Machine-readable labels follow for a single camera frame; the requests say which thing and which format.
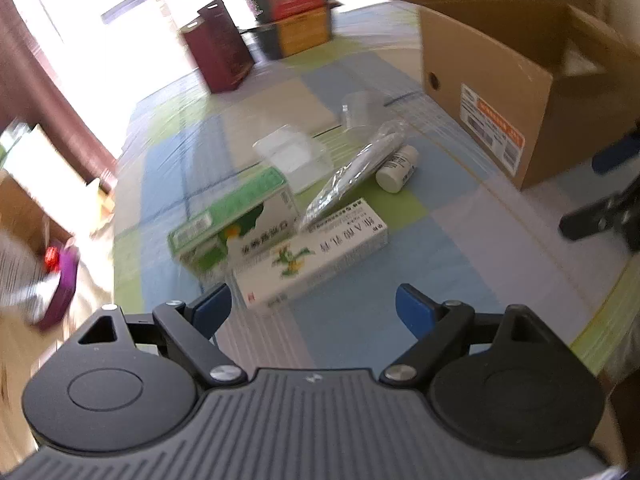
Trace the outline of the clear plastic lidded box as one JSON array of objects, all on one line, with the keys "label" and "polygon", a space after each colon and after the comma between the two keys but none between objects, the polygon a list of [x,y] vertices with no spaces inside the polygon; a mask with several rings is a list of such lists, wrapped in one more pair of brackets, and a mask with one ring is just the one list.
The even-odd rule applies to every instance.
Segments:
[{"label": "clear plastic lidded box", "polygon": [[285,176],[294,194],[306,191],[333,172],[328,149],[289,125],[259,139],[253,148],[261,160]]}]

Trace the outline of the cardboard boxes on floor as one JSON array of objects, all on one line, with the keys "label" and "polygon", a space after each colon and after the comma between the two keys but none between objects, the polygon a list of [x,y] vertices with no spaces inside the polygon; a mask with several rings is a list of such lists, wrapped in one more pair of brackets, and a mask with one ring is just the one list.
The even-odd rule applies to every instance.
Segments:
[{"label": "cardboard boxes on floor", "polygon": [[43,255],[53,245],[64,246],[72,234],[53,220],[4,169],[0,184],[1,229]]}]

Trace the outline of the green white spray box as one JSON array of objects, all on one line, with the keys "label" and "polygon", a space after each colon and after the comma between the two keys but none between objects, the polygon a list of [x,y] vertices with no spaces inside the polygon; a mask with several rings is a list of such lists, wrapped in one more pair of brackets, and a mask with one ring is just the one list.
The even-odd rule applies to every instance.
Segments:
[{"label": "green white spray box", "polygon": [[199,280],[212,282],[285,240],[297,219],[288,181],[269,167],[186,220],[167,241],[174,260]]}]

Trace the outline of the dark red gift box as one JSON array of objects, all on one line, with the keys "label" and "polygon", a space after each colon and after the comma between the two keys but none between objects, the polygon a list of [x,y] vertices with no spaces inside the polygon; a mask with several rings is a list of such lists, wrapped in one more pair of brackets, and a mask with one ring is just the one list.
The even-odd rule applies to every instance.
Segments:
[{"label": "dark red gift box", "polygon": [[222,0],[198,10],[180,35],[210,93],[236,90],[255,65]]}]

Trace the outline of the bagged white small parts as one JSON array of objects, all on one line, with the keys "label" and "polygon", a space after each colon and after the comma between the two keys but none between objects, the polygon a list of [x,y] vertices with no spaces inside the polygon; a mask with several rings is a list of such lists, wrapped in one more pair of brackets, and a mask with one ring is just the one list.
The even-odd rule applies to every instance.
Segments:
[{"label": "bagged white small parts", "polygon": [[576,44],[570,42],[565,48],[561,63],[561,74],[563,76],[577,77],[605,72],[604,66],[588,58]]}]

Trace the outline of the pink brown curtain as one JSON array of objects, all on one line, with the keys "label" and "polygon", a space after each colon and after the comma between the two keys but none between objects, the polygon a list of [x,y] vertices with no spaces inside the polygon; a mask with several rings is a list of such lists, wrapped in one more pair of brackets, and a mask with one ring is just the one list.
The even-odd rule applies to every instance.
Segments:
[{"label": "pink brown curtain", "polygon": [[1,0],[1,127],[14,119],[42,128],[53,146],[87,182],[110,192],[116,160],[70,105],[47,72],[48,60],[13,0]]}]

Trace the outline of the small white pill bottle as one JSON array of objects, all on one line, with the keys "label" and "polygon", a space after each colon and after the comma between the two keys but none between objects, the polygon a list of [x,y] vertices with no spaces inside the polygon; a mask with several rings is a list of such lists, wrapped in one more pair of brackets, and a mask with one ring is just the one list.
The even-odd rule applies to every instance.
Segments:
[{"label": "small white pill bottle", "polygon": [[404,145],[376,172],[376,183],[387,193],[399,193],[416,170],[418,159],[418,150],[412,145]]}]

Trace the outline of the white parrot ointment box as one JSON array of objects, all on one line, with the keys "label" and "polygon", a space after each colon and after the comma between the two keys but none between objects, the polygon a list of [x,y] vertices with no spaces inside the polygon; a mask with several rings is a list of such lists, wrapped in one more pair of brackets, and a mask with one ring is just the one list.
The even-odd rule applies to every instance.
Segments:
[{"label": "white parrot ointment box", "polygon": [[362,198],[261,252],[233,273],[240,304],[268,311],[343,273],[388,242],[388,227]]}]

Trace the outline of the checked plastic tablecloth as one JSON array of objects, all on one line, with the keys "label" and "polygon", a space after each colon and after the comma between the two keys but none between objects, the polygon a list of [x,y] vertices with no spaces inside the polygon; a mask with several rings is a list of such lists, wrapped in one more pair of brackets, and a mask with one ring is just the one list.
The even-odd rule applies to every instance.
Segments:
[{"label": "checked plastic tablecloth", "polygon": [[218,346],[246,368],[382,370],[412,344],[394,301],[408,283],[483,312],[526,304],[590,370],[623,375],[638,358],[639,260],[613,233],[571,243],[558,224],[624,188],[638,164],[602,177],[580,165],[516,190],[423,93],[419,49],[416,9],[381,3],[338,14],[327,44],[259,60],[233,92],[212,96],[192,70],[170,74],[134,108],[119,159],[116,302],[143,312],[196,298],[203,285],[172,258],[168,234],[261,172],[254,146],[283,127],[302,139],[283,160],[306,184],[297,199],[306,207],[357,151],[342,128],[344,97],[372,91],[387,118],[407,124],[419,153],[400,192],[375,182],[357,190],[386,222],[387,244],[271,313],[235,307],[216,333]]}]

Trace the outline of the clear plastic cup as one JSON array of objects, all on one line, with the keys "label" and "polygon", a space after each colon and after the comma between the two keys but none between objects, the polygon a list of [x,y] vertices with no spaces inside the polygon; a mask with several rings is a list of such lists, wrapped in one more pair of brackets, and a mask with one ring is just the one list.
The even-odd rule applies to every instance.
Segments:
[{"label": "clear plastic cup", "polygon": [[349,93],[344,97],[342,114],[347,139],[366,144],[384,122],[384,99],[371,91]]}]

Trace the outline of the orange label food bowl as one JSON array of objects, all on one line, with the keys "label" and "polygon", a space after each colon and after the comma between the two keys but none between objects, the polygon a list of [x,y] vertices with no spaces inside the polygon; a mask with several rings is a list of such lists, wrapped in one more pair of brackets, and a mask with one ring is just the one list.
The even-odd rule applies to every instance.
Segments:
[{"label": "orange label food bowl", "polygon": [[331,41],[333,39],[332,12],[342,5],[343,3],[337,0],[329,0],[329,3],[321,8],[244,29],[240,34],[250,34],[268,60],[277,61],[288,58]]}]

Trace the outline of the purple box on floor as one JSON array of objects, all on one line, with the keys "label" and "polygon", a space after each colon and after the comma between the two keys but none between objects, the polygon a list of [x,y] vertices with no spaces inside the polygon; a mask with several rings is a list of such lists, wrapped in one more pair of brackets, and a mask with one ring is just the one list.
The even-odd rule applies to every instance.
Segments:
[{"label": "purple box on floor", "polygon": [[75,246],[49,246],[43,264],[52,294],[43,314],[34,323],[40,332],[60,324],[70,308],[77,286],[79,252]]}]

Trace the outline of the long plastic item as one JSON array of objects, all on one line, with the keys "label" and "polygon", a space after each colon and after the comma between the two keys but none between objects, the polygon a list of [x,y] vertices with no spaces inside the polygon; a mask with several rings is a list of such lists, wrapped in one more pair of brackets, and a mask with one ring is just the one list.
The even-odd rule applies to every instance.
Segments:
[{"label": "long plastic item", "polygon": [[406,143],[409,125],[401,119],[390,120],[349,162],[338,168],[299,219],[297,231],[310,229],[324,218],[348,193],[378,171]]}]

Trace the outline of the brown cardboard box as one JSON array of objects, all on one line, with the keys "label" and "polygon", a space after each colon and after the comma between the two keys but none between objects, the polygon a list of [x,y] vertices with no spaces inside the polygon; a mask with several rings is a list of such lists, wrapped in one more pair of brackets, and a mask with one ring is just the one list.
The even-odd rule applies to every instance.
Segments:
[{"label": "brown cardboard box", "polygon": [[[519,190],[620,140],[639,119],[639,47],[550,0],[459,0],[419,10],[423,85]],[[606,72],[561,74],[572,42]]]}]

